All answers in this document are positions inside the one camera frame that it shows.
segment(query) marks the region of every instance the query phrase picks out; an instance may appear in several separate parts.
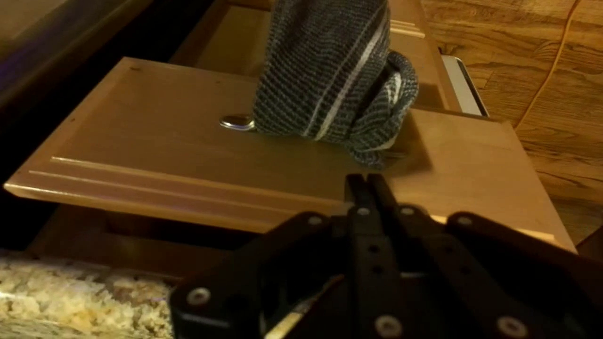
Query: plywood panel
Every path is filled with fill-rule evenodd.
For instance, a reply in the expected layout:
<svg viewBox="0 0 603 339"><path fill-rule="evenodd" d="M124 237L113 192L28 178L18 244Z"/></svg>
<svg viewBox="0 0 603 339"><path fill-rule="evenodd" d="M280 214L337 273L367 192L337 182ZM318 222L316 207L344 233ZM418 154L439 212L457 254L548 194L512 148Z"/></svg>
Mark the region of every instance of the plywood panel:
<svg viewBox="0 0 603 339"><path fill-rule="evenodd" d="M375 169L331 145L235 133L254 77L124 58L11 177L7 190L96 209L267 231L342 209L342 177ZM380 173L399 201L467 209L572 248L505 122L412 111Z"/></svg>

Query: wooden surface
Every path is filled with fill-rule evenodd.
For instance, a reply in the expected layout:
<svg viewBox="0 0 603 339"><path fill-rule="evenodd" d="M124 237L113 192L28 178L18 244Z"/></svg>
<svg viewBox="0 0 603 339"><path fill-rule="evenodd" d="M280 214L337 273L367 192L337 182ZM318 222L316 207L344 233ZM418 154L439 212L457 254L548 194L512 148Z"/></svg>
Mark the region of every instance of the wooden surface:
<svg viewBox="0 0 603 339"><path fill-rule="evenodd" d="M256 7L265 7L265 1L246 0L244 3L258 3ZM437 47L427 37L425 20L418 1L391 0L390 3L390 45L410 58L422 84L416 105L459 111L459 103L444 73ZM263 64L271 15L269 11L256 7L231 5L231 1L216 0L192 33L188 33L188 39L173 54L171 62L258 77Z"/></svg>
<svg viewBox="0 0 603 339"><path fill-rule="evenodd" d="M572 0L422 0L491 116L516 122L550 69ZM518 135L572 241L603 226L603 3L582 0L561 62Z"/></svg>
<svg viewBox="0 0 603 339"><path fill-rule="evenodd" d="M299 211L342 211L342 177L369 171L342 148L218 126L248 111L254 86L254 77L124 58L5 188L246 231ZM572 248L505 122L414 109L380 173L399 201L435 216L467 209Z"/></svg>

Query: clamp jaw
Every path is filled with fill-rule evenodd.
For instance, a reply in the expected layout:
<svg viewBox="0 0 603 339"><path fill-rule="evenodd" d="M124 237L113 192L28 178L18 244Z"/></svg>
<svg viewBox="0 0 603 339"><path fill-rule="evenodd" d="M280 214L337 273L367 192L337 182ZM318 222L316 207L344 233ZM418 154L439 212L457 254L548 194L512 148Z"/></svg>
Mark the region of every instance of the clamp jaw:
<svg viewBox="0 0 603 339"><path fill-rule="evenodd" d="M260 339L309 297L286 337L603 337L597 263L478 214L439 224L380 175L348 175L346 199L175 288L175 337Z"/></svg>

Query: screw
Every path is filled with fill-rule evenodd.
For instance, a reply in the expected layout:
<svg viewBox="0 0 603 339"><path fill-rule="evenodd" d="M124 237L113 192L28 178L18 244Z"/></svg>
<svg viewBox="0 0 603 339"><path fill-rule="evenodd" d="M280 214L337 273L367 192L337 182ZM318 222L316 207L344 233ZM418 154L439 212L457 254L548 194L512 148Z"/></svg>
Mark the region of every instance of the screw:
<svg viewBox="0 0 603 339"><path fill-rule="evenodd" d="M401 212L401 214L414 214L414 209L410 209L410 207L401 207L399 212Z"/></svg>
<svg viewBox="0 0 603 339"><path fill-rule="evenodd" d="M463 224L463 226L469 226L469 224L472 224L472 218L469 218L469 216L459 216L459 218L456 218L456 222L457 222L457 224Z"/></svg>
<svg viewBox="0 0 603 339"><path fill-rule="evenodd" d="M499 316L495 324L497 324L497 329L506 337L512 337L512 339L527 337L525 324L514 316Z"/></svg>
<svg viewBox="0 0 603 339"><path fill-rule="evenodd" d="M320 218L320 216L309 216L309 218L307 218L307 224L318 226L318 224L322 224L322 218Z"/></svg>
<svg viewBox="0 0 603 339"><path fill-rule="evenodd" d="M194 288L194 290L190 290L190 293L186 295L186 301L188 301L190 305L203 305L203 303L209 301L209 297L211 297L211 291L209 291L207 288Z"/></svg>
<svg viewBox="0 0 603 339"><path fill-rule="evenodd" d="M380 337L399 337L403 327L395 316L382 314L375 320L375 329Z"/></svg>
<svg viewBox="0 0 603 339"><path fill-rule="evenodd" d="M358 214L367 216L367 214L371 214L371 209L359 207L359 209L358 209Z"/></svg>

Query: knit fabric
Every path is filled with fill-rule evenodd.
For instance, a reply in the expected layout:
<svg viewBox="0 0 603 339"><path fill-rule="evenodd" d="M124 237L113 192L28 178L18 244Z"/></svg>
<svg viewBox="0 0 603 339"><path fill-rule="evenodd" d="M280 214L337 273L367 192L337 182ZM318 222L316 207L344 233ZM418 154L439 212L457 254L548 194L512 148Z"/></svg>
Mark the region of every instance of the knit fabric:
<svg viewBox="0 0 603 339"><path fill-rule="evenodd" d="M342 145L378 165L418 94L390 50L386 0L277 0L252 118L267 135Z"/></svg>

